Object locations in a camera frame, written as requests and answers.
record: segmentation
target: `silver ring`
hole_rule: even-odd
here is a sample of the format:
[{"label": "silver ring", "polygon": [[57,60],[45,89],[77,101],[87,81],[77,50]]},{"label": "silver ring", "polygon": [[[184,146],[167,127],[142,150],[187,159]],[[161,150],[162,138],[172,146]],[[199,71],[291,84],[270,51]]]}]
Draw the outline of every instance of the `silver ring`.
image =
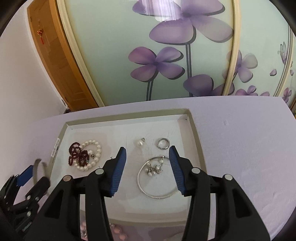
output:
[{"label": "silver ring", "polygon": [[178,191],[178,188],[176,187],[173,191],[171,191],[170,193],[168,193],[168,194],[166,194],[166,195],[163,195],[163,196],[153,196],[153,195],[150,195],[150,194],[146,193],[146,192],[142,189],[142,187],[141,187],[141,185],[140,185],[140,182],[139,182],[139,175],[140,175],[141,171],[143,170],[144,166],[146,166],[146,164],[147,164],[149,161],[154,160],[154,159],[158,159],[158,158],[164,158],[164,159],[168,159],[168,160],[169,160],[169,158],[168,158],[167,156],[156,156],[156,157],[152,157],[152,158],[150,158],[150,159],[149,159],[148,161],[146,161],[146,162],[144,163],[144,165],[141,167],[141,169],[140,169],[140,171],[139,171],[139,173],[138,173],[138,176],[137,176],[137,183],[138,183],[138,187],[139,187],[139,189],[141,190],[141,192],[144,193],[146,196],[151,197],[151,198],[153,198],[153,199],[165,199],[165,198],[168,198],[168,197],[170,197],[170,196],[173,196],[173,195]]},{"label": "silver ring", "polygon": [[[165,147],[160,147],[160,146],[159,146],[159,143],[160,143],[161,141],[167,141],[167,142],[168,142],[168,145],[165,146]],[[161,149],[161,150],[166,150],[166,149],[168,149],[168,148],[170,147],[170,141],[169,141],[169,139],[167,139],[167,138],[160,138],[160,139],[158,140],[158,142],[157,142],[157,147],[158,147],[159,149]]]}]

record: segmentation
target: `white wall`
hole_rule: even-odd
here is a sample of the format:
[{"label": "white wall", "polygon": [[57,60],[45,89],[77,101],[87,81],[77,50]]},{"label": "white wall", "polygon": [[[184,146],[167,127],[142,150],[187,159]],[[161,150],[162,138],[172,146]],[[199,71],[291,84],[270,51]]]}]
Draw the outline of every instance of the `white wall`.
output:
[{"label": "white wall", "polygon": [[18,10],[0,37],[0,189],[17,174],[12,169],[22,161],[27,126],[65,111],[29,31],[31,2]]}]

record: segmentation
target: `brown door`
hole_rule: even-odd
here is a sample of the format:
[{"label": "brown door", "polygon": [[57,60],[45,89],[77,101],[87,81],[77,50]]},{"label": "brown door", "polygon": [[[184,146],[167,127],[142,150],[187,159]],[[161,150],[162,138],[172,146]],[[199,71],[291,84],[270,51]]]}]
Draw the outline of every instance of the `brown door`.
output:
[{"label": "brown door", "polygon": [[[56,0],[34,0],[28,7],[28,17],[40,58],[69,108],[85,110],[98,107],[66,39]],[[43,41],[38,35],[39,29]]]}]

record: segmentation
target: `beige trim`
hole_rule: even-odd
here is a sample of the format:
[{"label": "beige trim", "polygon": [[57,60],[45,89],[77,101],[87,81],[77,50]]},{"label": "beige trim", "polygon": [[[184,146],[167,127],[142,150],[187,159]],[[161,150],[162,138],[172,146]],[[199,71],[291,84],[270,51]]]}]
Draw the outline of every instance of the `beige trim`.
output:
[{"label": "beige trim", "polygon": [[59,9],[59,14],[60,14],[60,18],[63,24],[63,28],[66,34],[66,37],[68,39],[70,48],[73,52],[74,58],[77,62],[77,65],[81,71],[82,76],[84,77],[84,80],[90,90],[90,92],[92,93],[95,101],[97,102],[99,107],[103,107],[105,106],[95,85],[94,82],[87,70],[87,67],[84,63],[84,60],[82,58],[82,55],[80,53],[79,47],[77,45],[70,21],[69,21],[69,17],[68,17],[68,13],[67,13],[67,9],[66,9],[66,4],[65,4],[65,0],[57,0],[57,6]]},{"label": "beige trim", "polygon": [[283,90],[283,87],[285,85],[285,82],[287,80],[288,77],[288,73],[290,71],[290,66],[291,66],[291,62],[292,62],[292,53],[293,53],[293,31],[292,29],[289,27],[289,40],[288,40],[288,49],[287,49],[287,53],[288,53],[288,58],[287,61],[285,63],[285,67],[284,67],[284,71],[281,75],[281,80],[279,82],[279,85],[274,93],[274,96],[279,96]]},{"label": "beige trim", "polygon": [[228,70],[228,75],[225,82],[223,95],[228,95],[229,93],[230,86],[231,86],[234,72],[235,72],[235,66],[237,64],[237,56],[239,54],[239,40],[240,40],[240,30],[241,30],[241,13],[240,13],[239,0],[232,0],[232,4],[233,4],[233,17],[234,17],[233,42],[232,42],[232,52],[231,52],[231,58],[229,63],[229,70]]}]

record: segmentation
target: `ridged blue pad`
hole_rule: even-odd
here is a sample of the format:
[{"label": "ridged blue pad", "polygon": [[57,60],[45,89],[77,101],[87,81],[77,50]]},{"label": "ridged blue pad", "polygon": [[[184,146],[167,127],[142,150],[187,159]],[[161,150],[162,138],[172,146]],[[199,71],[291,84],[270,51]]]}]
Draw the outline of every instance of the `ridged blue pad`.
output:
[{"label": "ridged blue pad", "polygon": [[175,181],[176,181],[178,190],[182,193],[182,195],[184,195],[184,193],[186,191],[186,188],[184,185],[184,175],[183,175],[183,172],[182,172],[180,165],[178,163],[177,156],[176,156],[174,149],[172,147],[170,147],[170,150],[169,150],[169,159],[170,159],[170,165],[173,170],[173,174],[175,177]]},{"label": "ridged blue pad", "polygon": [[114,194],[118,190],[125,164],[126,164],[126,149],[123,148],[123,151],[121,152],[121,154],[119,156],[118,162],[117,162],[116,167],[113,172],[111,186],[110,186],[111,196],[114,196]]}]

